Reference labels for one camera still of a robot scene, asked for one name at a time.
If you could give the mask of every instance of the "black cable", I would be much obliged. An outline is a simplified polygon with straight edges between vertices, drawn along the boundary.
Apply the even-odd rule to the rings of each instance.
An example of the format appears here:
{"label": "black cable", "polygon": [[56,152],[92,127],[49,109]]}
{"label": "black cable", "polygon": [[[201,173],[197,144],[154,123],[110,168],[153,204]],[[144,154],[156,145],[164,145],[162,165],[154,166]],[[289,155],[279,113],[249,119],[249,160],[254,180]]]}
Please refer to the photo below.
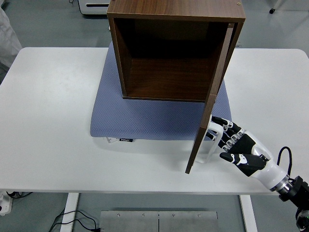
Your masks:
{"label": "black cable", "polygon": [[48,232],[51,232],[51,231],[53,230],[53,228],[55,227],[55,226],[54,226],[54,223],[56,222],[56,220],[57,220],[57,218],[60,216],[60,214],[59,214],[57,217],[55,217],[55,220],[54,220],[54,222],[53,222],[53,224],[52,224],[52,226],[50,227],[50,229],[49,229]]}
{"label": "black cable", "polygon": [[277,161],[277,165],[279,166],[280,163],[280,159],[281,159],[281,154],[282,152],[287,149],[289,152],[289,158],[290,158],[290,162],[289,162],[289,168],[288,168],[288,175],[291,175],[291,170],[292,170],[292,151],[288,146],[284,146],[283,148],[281,148],[279,154],[278,154],[278,161]]}
{"label": "black cable", "polygon": [[33,192],[30,192],[30,193],[28,193],[28,194],[26,194],[26,195],[24,195],[24,196],[22,196],[22,195],[20,195],[19,193],[17,194],[17,195],[19,195],[18,197],[13,197],[10,193],[8,193],[8,192],[6,192],[11,198],[13,198],[13,199],[19,199],[19,198],[24,198],[24,197],[27,197],[27,196],[29,196],[30,194],[32,194]]}
{"label": "black cable", "polygon": [[[95,221],[93,218],[90,218],[90,217],[88,217],[87,215],[85,215],[83,212],[81,212],[81,211],[79,211],[79,210],[73,210],[73,211],[70,211],[70,212],[63,213],[64,210],[65,210],[65,209],[63,209],[62,212],[55,218],[54,223],[53,223],[52,227],[50,228],[49,232],[51,232],[51,231],[53,230],[53,228],[54,228],[56,225],[67,225],[67,224],[70,224],[70,223],[72,223],[72,222],[74,222],[74,221],[78,221],[78,222],[81,224],[82,227],[84,227],[85,229],[87,229],[87,230],[89,230],[89,231],[93,231],[93,232],[99,232],[99,231],[100,231],[100,228],[97,228],[96,221]],[[58,217],[63,216],[63,215],[65,215],[65,214],[70,214],[70,213],[73,213],[73,212],[81,213],[81,214],[84,215],[86,218],[93,220],[93,222],[95,223],[95,228],[94,228],[94,229],[89,229],[89,228],[85,227],[85,226],[82,224],[82,222],[81,222],[80,220],[78,220],[78,219],[75,219],[75,220],[70,221],[70,222],[68,222],[68,223],[59,222],[59,223],[56,223],[56,224],[55,224],[55,221],[56,221],[56,219],[57,219]]]}
{"label": "black cable", "polygon": [[79,219],[74,219],[74,220],[72,220],[72,221],[70,221],[70,222],[67,222],[67,223],[63,223],[63,222],[56,223],[56,224],[54,224],[54,225],[51,227],[51,230],[50,230],[50,231],[52,231],[53,228],[54,228],[56,225],[67,225],[67,224],[70,224],[70,223],[72,223],[72,222],[74,222],[74,221],[78,221],[78,222],[81,224],[81,226],[84,227],[86,230],[89,230],[89,231],[96,231],[96,228],[95,228],[95,229],[89,229],[89,228],[87,228],[86,226],[84,226],[84,225],[82,224],[82,222],[81,222]]}

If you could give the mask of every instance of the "blue mat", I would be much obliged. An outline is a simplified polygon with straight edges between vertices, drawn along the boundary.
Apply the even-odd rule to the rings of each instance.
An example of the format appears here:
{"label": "blue mat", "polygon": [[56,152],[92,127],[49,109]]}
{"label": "blue mat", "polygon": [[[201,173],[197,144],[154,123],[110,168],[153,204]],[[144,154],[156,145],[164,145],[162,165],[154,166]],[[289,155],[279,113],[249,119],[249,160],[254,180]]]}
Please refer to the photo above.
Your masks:
{"label": "blue mat", "polygon": [[[194,140],[204,103],[123,99],[113,44],[109,46],[94,104],[90,134],[150,140]],[[222,82],[212,114],[231,120]]]}

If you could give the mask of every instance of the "wooden cabinet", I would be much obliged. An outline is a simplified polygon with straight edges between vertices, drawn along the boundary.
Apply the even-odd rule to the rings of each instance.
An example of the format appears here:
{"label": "wooden cabinet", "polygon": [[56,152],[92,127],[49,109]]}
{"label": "wooden cabinet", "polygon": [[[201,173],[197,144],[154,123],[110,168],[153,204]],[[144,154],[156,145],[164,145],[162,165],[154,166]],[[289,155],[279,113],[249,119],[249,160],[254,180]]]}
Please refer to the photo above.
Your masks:
{"label": "wooden cabinet", "polygon": [[123,98],[205,102],[205,131],[245,20],[241,2],[111,0],[107,16]]}

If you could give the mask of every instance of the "robotic arm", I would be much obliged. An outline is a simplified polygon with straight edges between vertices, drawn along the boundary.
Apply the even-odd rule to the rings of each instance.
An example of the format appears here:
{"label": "robotic arm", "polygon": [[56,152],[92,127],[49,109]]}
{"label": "robotic arm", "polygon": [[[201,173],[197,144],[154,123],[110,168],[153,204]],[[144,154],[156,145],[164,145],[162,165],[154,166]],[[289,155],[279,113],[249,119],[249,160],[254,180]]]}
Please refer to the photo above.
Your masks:
{"label": "robotic arm", "polygon": [[[211,120],[224,129],[218,146],[225,152],[221,153],[220,157],[235,164],[246,176],[258,179],[270,191],[278,192],[282,201],[292,201],[298,207],[297,227],[300,231],[309,232],[308,184],[299,176],[291,179],[291,166],[288,172],[279,167],[270,151],[249,131],[220,117],[213,116]],[[210,133],[207,133],[207,136],[213,140],[216,137]]]}

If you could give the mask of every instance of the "floor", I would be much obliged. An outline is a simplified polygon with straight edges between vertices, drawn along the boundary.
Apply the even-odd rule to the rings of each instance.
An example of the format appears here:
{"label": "floor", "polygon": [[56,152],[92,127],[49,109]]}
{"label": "floor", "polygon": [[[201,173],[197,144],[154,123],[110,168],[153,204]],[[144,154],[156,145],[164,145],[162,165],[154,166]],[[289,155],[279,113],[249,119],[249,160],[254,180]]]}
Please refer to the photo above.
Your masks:
{"label": "floor", "polygon": [[[309,0],[243,0],[242,4],[247,19],[239,37],[240,48],[295,48],[309,56]],[[274,6],[276,11],[271,15],[269,10]],[[77,0],[73,3],[68,0],[7,0],[3,9],[23,47],[107,47],[112,41],[107,18],[82,15]],[[35,193],[14,200],[12,212],[0,218],[0,231],[47,231],[53,218],[65,206],[66,196],[65,193]],[[153,208],[156,203],[163,202],[160,207],[175,208],[188,207],[183,201],[192,201],[193,207],[200,201],[211,201],[209,196],[198,199],[182,196],[175,200],[171,196],[135,195],[127,199],[117,194],[103,197],[81,194],[80,199],[78,207],[86,210],[95,206],[97,218],[101,210],[111,210],[113,205]],[[96,205],[95,200],[88,203],[89,199],[102,199],[102,202]],[[252,202],[259,232],[298,231],[294,218],[296,208],[292,203],[283,203],[277,196],[252,196]],[[239,204],[229,209],[231,207],[238,211]],[[243,231],[242,226],[235,227],[242,223],[242,219],[237,218],[230,225],[223,223],[222,231]],[[75,225],[74,231],[84,229]]]}

